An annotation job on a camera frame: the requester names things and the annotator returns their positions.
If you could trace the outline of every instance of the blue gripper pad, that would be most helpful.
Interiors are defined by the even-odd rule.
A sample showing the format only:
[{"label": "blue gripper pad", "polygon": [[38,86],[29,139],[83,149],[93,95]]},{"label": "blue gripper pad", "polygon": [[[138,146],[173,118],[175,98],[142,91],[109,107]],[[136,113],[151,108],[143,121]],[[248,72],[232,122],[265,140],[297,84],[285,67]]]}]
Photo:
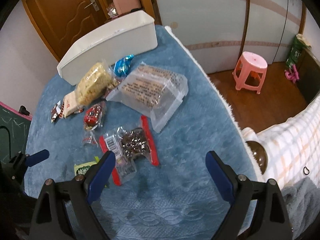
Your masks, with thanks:
[{"label": "blue gripper pad", "polygon": [[91,205],[92,202],[96,201],[100,197],[102,190],[104,189],[104,185],[108,182],[108,179],[115,165],[115,154],[109,151],[103,155],[103,157],[96,165],[90,167],[90,169],[93,168],[95,174],[93,173],[93,177],[91,178],[87,177],[87,179],[90,180],[89,184],[86,185],[85,183],[84,185],[87,191],[87,201],[89,205]]},{"label": "blue gripper pad", "polygon": [[236,173],[229,165],[225,165],[214,151],[207,153],[205,165],[221,197],[231,205],[235,200],[237,190]]},{"label": "blue gripper pad", "polygon": [[28,157],[26,157],[26,160],[25,160],[25,165],[27,167],[32,167],[46,159],[49,158],[49,151],[48,150],[42,150],[40,152],[37,152],[33,155],[30,155]]}]

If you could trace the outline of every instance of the barcode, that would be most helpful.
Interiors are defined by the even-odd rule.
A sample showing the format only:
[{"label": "barcode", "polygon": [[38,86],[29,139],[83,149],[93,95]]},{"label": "barcode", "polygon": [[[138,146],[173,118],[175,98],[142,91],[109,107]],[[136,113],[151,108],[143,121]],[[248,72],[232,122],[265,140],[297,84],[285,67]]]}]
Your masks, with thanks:
[{"label": "barcode", "polygon": [[115,154],[116,156],[116,159],[118,159],[119,157],[121,157],[121,149],[119,147],[119,144],[115,138],[114,135],[111,135],[109,137],[106,137],[104,139],[106,145],[107,145],[107,148],[110,150],[110,151],[113,151],[113,153]]}]

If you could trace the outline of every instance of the red packaging edge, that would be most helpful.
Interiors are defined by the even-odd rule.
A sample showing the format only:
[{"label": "red packaging edge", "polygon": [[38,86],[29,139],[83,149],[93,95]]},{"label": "red packaging edge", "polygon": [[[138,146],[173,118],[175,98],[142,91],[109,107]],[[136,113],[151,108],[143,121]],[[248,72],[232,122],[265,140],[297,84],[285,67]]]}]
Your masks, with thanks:
[{"label": "red packaging edge", "polygon": [[[106,145],[106,142],[104,141],[103,135],[100,136],[99,143],[100,143],[100,147],[101,147],[101,150],[102,150],[103,154],[105,154],[109,149],[108,149],[108,147]],[[120,177],[119,177],[119,174],[117,172],[116,167],[114,167],[113,170],[112,170],[112,179],[113,179],[113,183],[115,185],[121,186]]]},{"label": "red packaging edge", "polygon": [[149,143],[149,146],[150,146],[151,163],[154,166],[158,166],[159,165],[159,160],[158,160],[157,149],[156,149],[155,142],[153,141],[153,137],[152,137],[152,134],[151,134],[150,129],[149,129],[148,118],[145,115],[142,115],[141,116],[141,122],[142,122],[142,128],[144,129],[144,131],[146,133],[146,136],[147,136],[147,139],[148,139],[148,143]]}]

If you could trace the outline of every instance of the wooden floor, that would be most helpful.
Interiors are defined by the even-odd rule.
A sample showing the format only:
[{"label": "wooden floor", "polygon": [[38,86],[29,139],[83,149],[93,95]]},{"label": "wooden floor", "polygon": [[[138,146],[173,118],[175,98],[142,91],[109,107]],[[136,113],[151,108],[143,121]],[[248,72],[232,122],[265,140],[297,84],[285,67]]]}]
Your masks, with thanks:
[{"label": "wooden floor", "polygon": [[285,122],[306,108],[307,103],[298,88],[284,76],[284,62],[268,66],[261,93],[235,89],[232,70],[210,74],[211,81],[225,100],[241,129],[251,127],[260,132],[274,124]]}]

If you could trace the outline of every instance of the pink stool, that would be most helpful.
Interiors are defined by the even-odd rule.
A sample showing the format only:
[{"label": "pink stool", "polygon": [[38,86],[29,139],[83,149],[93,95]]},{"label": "pink stool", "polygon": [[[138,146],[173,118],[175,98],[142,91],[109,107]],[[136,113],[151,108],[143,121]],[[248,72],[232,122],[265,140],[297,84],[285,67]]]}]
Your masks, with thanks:
[{"label": "pink stool", "polygon": [[[239,58],[235,70],[233,71],[233,77],[236,81],[236,90],[241,88],[257,91],[257,94],[260,93],[264,79],[266,78],[268,64],[265,59],[258,54],[244,51]],[[236,75],[236,71],[241,70],[239,77]],[[245,81],[250,75],[259,79],[259,86],[254,87],[247,85]]]}]

